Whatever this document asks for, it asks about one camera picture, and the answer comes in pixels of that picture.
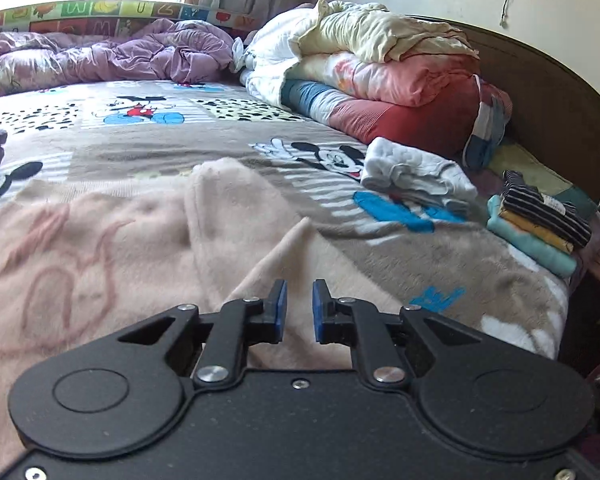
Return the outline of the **cream yellow blanket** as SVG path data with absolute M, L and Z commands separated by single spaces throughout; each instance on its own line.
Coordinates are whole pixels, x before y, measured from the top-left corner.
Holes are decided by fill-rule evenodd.
M 304 56 L 350 52 L 365 63 L 399 62 L 421 54 L 479 57 L 460 29 L 394 13 L 380 3 L 318 0 L 309 23 L 298 38 Z

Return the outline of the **white quilted duvet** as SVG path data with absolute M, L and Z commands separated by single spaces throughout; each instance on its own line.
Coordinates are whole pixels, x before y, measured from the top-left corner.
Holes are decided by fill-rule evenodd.
M 247 72 L 242 82 L 255 98 L 282 107 L 282 89 L 287 73 L 302 58 L 300 40 L 324 18 L 323 3 L 299 6 L 271 18 L 248 44 L 236 38 L 232 45 L 230 70 Z

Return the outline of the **teal folded garment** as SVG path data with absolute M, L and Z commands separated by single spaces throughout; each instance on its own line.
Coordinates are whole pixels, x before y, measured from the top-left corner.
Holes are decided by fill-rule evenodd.
M 500 206 L 500 196 L 493 195 L 489 198 L 486 203 L 489 213 L 486 228 L 553 274 L 560 278 L 570 278 L 577 269 L 576 259 L 550 246 L 534 234 L 524 231 L 513 223 L 501 218 L 498 215 Z

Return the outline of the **beige pink sweater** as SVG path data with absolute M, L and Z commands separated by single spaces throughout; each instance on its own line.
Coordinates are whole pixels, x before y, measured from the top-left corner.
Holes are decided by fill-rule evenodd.
M 281 192 L 234 159 L 205 162 L 174 188 L 80 193 L 34 182 L 0 209 L 0 471 L 23 447 L 7 413 L 17 377 L 42 359 L 177 304 L 225 301 L 288 284 L 283 342 L 258 367 L 343 368 L 347 351 L 314 339 L 312 284 L 396 312 Z

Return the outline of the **yellow folded garment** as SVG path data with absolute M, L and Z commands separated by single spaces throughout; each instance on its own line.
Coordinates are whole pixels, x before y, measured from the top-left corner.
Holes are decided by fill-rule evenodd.
M 498 216 L 509 223 L 516 226 L 518 229 L 522 229 L 524 232 L 528 232 L 546 244 L 555 247 L 556 249 L 565 252 L 566 254 L 571 254 L 573 252 L 573 244 L 567 242 L 558 234 L 555 234 L 550 229 L 544 228 L 544 226 L 539 226 L 538 224 L 521 217 L 520 214 L 515 214 L 507 209 L 501 209 L 498 212 Z

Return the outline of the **purple crumpled duvet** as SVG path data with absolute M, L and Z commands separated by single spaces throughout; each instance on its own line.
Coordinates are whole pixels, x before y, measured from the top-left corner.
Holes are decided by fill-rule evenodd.
M 204 21 L 159 18 L 129 37 L 0 32 L 0 96 L 117 80 L 215 81 L 234 39 Z

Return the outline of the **black white striped garment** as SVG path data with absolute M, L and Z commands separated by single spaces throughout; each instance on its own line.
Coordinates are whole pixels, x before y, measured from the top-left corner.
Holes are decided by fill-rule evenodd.
M 505 170 L 503 182 L 501 205 L 505 210 L 552 231 L 576 249 L 585 248 L 592 230 L 573 204 L 541 193 L 515 170 Z

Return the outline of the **pink red folded quilt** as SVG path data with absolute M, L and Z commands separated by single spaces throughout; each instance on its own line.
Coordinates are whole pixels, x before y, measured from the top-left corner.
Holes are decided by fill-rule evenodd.
M 350 52 L 304 58 L 280 100 L 364 144 L 380 136 L 482 169 L 512 116 L 509 95 L 464 54 L 418 54 L 366 63 Z

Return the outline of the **white folded clothes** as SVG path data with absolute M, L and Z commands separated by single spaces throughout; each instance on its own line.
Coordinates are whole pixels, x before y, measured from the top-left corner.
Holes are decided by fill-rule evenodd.
M 385 138 L 367 147 L 361 183 L 462 214 L 478 198 L 477 188 L 456 162 Z

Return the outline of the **dark wooden headboard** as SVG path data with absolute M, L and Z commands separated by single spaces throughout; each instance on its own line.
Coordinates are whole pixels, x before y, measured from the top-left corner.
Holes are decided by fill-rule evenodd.
M 508 93 L 507 137 L 600 200 L 600 94 L 556 58 L 494 32 L 453 21 L 479 51 L 481 76 Z

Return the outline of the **colourful alphabet play mat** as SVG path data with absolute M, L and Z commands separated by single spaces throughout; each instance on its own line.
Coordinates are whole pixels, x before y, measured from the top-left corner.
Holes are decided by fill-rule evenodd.
M 0 32 L 64 32 L 73 35 L 130 36 L 166 18 L 171 22 L 208 22 L 233 36 L 259 27 L 251 15 L 179 2 L 144 0 L 68 0 L 0 11 Z

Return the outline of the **Mickey Mouse bed blanket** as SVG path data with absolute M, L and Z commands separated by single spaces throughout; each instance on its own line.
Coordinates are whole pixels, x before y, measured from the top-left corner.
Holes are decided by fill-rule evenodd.
M 469 214 L 362 185 L 364 145 L 242 87 L 110 81 L 0 98 L 0 208 L 33 180 L 117 196 L 169 192 L 228 157 L 260 174 L 406 306 L 557 356 L 568 287 Z

